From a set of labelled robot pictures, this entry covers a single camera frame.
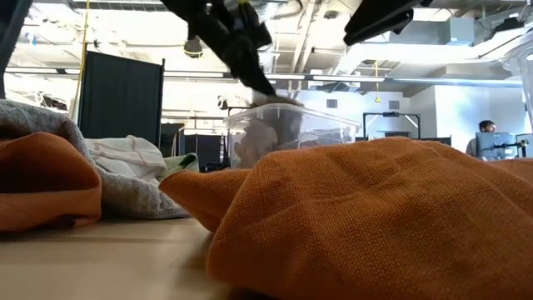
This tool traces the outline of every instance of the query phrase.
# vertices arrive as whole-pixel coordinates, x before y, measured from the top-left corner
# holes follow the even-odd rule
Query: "clear plastic bin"
[[[505,70],[522,77],[527,112],[533,128],[533,32],[527,33],[516,43],[519,45],[504,55],[501,62]]]
[[[279,150],[352,143],[361,124],[290,104],[267,104],[225,119],[232,168]]]

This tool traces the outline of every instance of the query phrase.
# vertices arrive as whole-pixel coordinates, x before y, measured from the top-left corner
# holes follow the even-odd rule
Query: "desk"
[[[206,275],[209,237],[197,221],[186,219],[107,221],[3,239],[0,298],[236,299],[235,291]]]

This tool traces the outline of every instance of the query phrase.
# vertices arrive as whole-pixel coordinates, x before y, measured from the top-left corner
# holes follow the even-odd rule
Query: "yellow cable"
[[[77,75],[77,86],[76,86],[76,96],[74,97],[74,103],[72,104],[73,107],[71,109],[71,115],[70,118],[74,119],[74,113],[76,111],[76,106],[78,106],[78,97],[80,94],[80,89],[82,88],[82,77],[83,77],[83,70],[85,70],[85,56],[86,56],[86,48],[85,44],[87,43],[87,28],[89,27],[89,4],[91,4],[91,0],[87,0],[87,6],[85,8],[85,24],[83,24],[83,42],[82,42],[82,66],[80,67],[80,73]]]
[[[378,72],[377,61],[376,61],[376,63],[374,63],[374,67],[376,68],[376,77],[378,77],[379,76],[379,72]],[[378,82],[376,82],[376,102],[377,103],[381,102],[381,99],[380,99],[380,84]]]

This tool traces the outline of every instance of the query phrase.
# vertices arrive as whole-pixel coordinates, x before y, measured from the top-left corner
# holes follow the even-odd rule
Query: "computer monitor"
[[[516,136],[508,132],[478,132],[476,133],[477,157],[485,161],[512,159],[517,156]]]
[[[526,156],[528,158],[533,158],[533,134],[524,133],[516,135],[516,142],[520,143],[521,141],[526,141]],[[522,151],[518,152],[518,157],[522,158]]]
[[[421,141],[432,141],[432,142],[439,142],[443,143],[445,145],[451,146],[451,137],[423,137],[420,139]]]

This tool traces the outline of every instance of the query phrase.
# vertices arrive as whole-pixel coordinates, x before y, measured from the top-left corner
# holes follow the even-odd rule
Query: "white wall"
[[[479,131],[479,122],[491,119],[486,88],[437,86],[435,102],[437,135],[451,136],[451,146],[461,151]]]
[[[358,92],[318,92],[318,91],[300,91],[296,100],[303,103],[306,108],[319,112],[330,113],[339,117],[344,117],[353,121],[363,123],[363,113],[383,113],[390,112],[389,101],[400,101],[400,113],[410,113],[409,98],[404,98],[401,92],[380,92],[380,102],[376,102],[376,93],[369,92],[361,95]],[[337,108],[327,108],[326,100],[336,99]],[[379,117],[370,126],[367,127],[367,135],[373,137],[383,137],[385,131],[403,131],[412,132],[412,137],[416,136],[415,127],[404,117]]]
[[[226,97],[229,106],[246,106],[246,99],[252,99],[252,90],[240,83],[165,82],[162,106],[163,109],[190,111],[181,115],[226,117],[227,111],[217,106],[218,96]]]
[[[437,138],[435,87],[429,87],[409,101],[413,113],[420,114],[423,138]]]
[[[451,136],[452,147],[461,151],[483,120],[494,121],[500,132],[531,132],[518,88],[435,86],[412,97],[410,104],[421,114],[422,137]]]

